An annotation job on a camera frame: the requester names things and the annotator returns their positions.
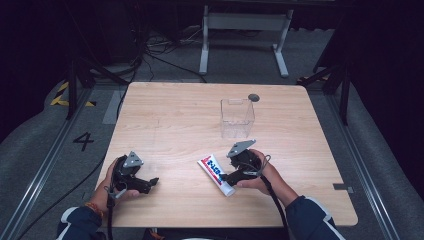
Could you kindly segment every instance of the transparent container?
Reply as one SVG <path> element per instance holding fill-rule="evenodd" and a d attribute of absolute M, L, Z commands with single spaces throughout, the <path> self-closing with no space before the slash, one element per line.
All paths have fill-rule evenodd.
<path fill-rule="evenodd" d="M 221 134 L 223 138 L 247 138 L 255 122 L 249 99 L 221 100 Z"/>

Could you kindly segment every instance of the white metal stand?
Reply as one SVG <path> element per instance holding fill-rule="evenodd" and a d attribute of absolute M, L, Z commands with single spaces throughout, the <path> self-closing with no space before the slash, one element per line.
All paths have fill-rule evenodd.
<path fill-rule="evenodd" d="M 281 32 L 278 44 L 273 45 L 273 51 L 281 77 L 288 77 L 289 73 L 281 51 L 290 27 L 292 15 L 293 10 L 289 10 L 287 14 L 281 15 L 209 13 L 208 6 L 205 6 L 203 13 L 203 45 L 199 73 L 206 74 L 208 69 L 209 29 L 242 29 Z"/>

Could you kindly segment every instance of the person's arm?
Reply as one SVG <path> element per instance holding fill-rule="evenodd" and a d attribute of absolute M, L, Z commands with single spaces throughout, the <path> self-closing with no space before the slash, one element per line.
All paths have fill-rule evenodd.
<path fill-rule="evenodd" d="M 262 162 L 265 161 L 263 153 L 250 149 Z M 329 212 L 313 198 L 299 196 L 281 177 L 277 169 L 267 163 L 262 174 L 271 183 L 277 198 L 286 208 L 288 225 L 296 240 L 302 239 L 344 239 L 336 230 L 334 221 Z M 255 188 L 269 195 L 269 192 L 260 178 L 242 180 L 237 183 L 241 188 Z"/>
<path fill-rule="evenodd" d="M 109 166 L 105 179 L 99 184 L 94 191 L 90 200 L 82 207 L 72 207 L 67 209 L 57 227 L 58 240 L 90 240 L 99 239 L 97 229 L 102 225 L 102 219 L 108 212 L 107 199 L 108 193 L 105 187 L 110 186 L 113 167 L 116 160 Z M 119 201 L 137 197 L 140 193 L 137 190 L 129 190 L 125 192 Z"/>

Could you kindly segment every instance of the dark blue sleeve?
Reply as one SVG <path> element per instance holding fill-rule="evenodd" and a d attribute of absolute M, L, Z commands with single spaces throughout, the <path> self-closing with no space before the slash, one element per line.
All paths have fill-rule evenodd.
<path fill-rule="evenodd" d="M 344 239 L 328 211 L 313 198 L 298 197 L 286 207 L 286 215 L 296 240 Z"/>
<path fill-rule="evenodd" d="M 97 229 L 102 219 L 89 207 L 74 207 L 66 210 L 57 227 L 57 240 L 99 239 Z"/>

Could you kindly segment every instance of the light wood surface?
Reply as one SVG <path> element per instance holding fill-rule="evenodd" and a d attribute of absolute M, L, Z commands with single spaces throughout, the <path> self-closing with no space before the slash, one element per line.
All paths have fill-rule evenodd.
<path fill-rule="evenodd" d="M 223 139 L 220 100 L 259 95 L 248 138 Z M 227 173 L 233 143 L 271 155 L 271 163 L 299 195 L 319 200 L 337 225 L 357 223 L 343 183 L 306 90 L 301 86 L 132 83 L 101 170 L 134 151 L 145 164 L 137 177 L 159 183 L 149 194 L 115 207 L 115 227 L 272 227 L 281 218 L 271 197 L 237 189 L 225 197 L 197 161 L 214 154 Z"/>

